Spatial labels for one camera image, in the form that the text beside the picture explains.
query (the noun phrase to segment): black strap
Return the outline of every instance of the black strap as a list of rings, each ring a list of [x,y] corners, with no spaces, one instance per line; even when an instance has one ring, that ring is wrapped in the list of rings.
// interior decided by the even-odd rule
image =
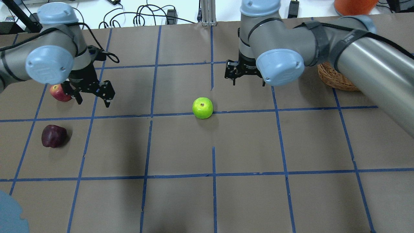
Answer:
[[[350,33],[348,33],[342,40],[338,41],[331,50],[331,55],[329,62],[331,65],[334,66],[335,70],[338,70],[337,62],[339,56],[341,56],[342,52],[352,43],[354,43],[356,40],[364,37],[368,31],[360,30],[360,29],[354,29]]]
[[[329,57],[329,39],[319,21],[304,22],[303,25],[309,29],[315,37],[315,56],[309,66],[326,61]]]
[[[4,81],[4,78],[0,75],[0,80],[3,83],[3,89],[6,88],[6,82]]]
[[[12,76],[17,81],[20,81],[20,82],[25,81],[23,79],[18,78],[16,75],[14,75],[14,73],[12,72],[12,70],[10,70],[10,67],[7,65],[7,61],[6,61],[6,57],[5,57],[5,52],[4,51],[1,51],[1,61],[3,62],[4,68],[6,69],[7,73],[9,73],[10,76]]]
[[[407,57],[409,57],[411,59],[414,59],[414,56],[409,51],[405,50],[404,48],[402,48],[397,43],[395,43],[395,42],[393,42],[393,41],[391,41],[391,40],[389,40],[385,37],[374,34],[372,32],[368,32],[368,31],[364,31],[364,30],[360,30],[360,29],[354,29],[344,39],[337,42],[336,45],[333,47],[333,49],[331,51],[329,62],[331,63],[331,65],[334,66],[335,70],[340,72],[338,70],[338,67],[337,67],[337,62],[338,62],[338,59],[341,56],[342,52],[351,43],[355,42],[356,40],[358,40],[362,37],[369,37],[369,38],[375,39],[377,41],[383,42],[385,44],[388,44],[388,45],[392,46],[393,48],[397,49],[398,51],[400,51],[402,54],[406,55]]]
[[[270,21],[280,21],[280,22],[282,22],[282,20],[281,19],[279,19],[279,18],[275,18],[275,17],[272,17],[272,18],[267,18],[267,19],[265,19],[265,20],[262,20],[262,21],[260,21],[259,23],[257,23],[251,30],[250,30],[250,32],[249,32],[249,35],[247,36],[247,39],[249,40],[250,39],[250,36],[252,35],[252,33],[253,33],[253,31],[254,30],[256,30],[256,28],[258,28],[258,27],[260,27],[260,26],[262,26],[263,24],[265,24],[265,23],[267,23],[267,22],[270,22]]]

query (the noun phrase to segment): light blue object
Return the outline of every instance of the light blue object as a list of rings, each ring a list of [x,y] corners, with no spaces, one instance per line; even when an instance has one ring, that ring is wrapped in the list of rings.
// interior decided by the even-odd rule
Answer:
[[[354,16],[344,16],[341,18],[353,18],[361,21],[365,27],[368,29],[369,32],[372,32],[374,34],[377,33],[377,27],[374,24],[374,21],[367,15],[354,15]]]
[[[10,195],[0,191],[0,232],[29,233],[27,219],[21,219],[22,208]]]
[[[37,11],[41,24],[70,24],[78,22],[73,8],[63,2],[47,3]]]
[[[245,16],[260,17],[276,13],[280,8],[280,0],[243,0],[240,12]]]
[[[256,59],[263,80],[271,86],[290,83],[302,75],[305,65],[302,56],[290,49],[272,49]]]
[[[26,58],[26,72],[39,83],[59,84],[73,68],[73,56],[64,48],[46,45],[34,49]]]

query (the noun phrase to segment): gray robot arm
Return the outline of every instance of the gray robot arm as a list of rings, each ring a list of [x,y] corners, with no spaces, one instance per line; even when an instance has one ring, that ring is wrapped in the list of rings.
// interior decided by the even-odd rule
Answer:
[[[103,49],[87,46],[72,7],[61,2],[40,7],[43,29],[38,38],[0,48],[0,92],[8,85],[34,79],[62,84],[81,104],[80,92],[93,93],[109,107],[115,92],[110,81],[99,82],[94,60],[105,60]]]
[[[384,43],[367,16],[311,21],[287,29],[280,1],[243,0],[239,61],[227,61],[225,78],[258,75],[278,86],[297,79],[305,66],[325,61],[414,137],[414,60],[398,45]]]

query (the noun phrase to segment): red apple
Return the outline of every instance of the red apple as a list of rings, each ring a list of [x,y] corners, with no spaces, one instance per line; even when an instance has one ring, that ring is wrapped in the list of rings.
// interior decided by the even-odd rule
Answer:
[[[48,125],[42,132],[42,144],[44,147],[56,148],[65,142],[66,129],[57,125]]]
[[[55,99],[62,102],[67,102],[72,99],[72,96],[65,94],[60,84],[51,86],[49,92]]]

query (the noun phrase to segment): power adapter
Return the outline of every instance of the power adapter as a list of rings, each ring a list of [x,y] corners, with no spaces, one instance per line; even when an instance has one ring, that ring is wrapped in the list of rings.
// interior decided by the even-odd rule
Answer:
[[[110,2],[112,5],[116,5],[116,4],[120,4],[121,0],[107,0],[108,2]]]
[[[297,18],[299,13],[299,1],[291,0],[289,4],[289,13],[287,15],[288,19]]]
[[[176,19],[177,17],[178,17],[178,15],[177,15],[177,11],[175,9],[167,10],[167,21],[165,21],[165,24],[177,24],[177,19]]]

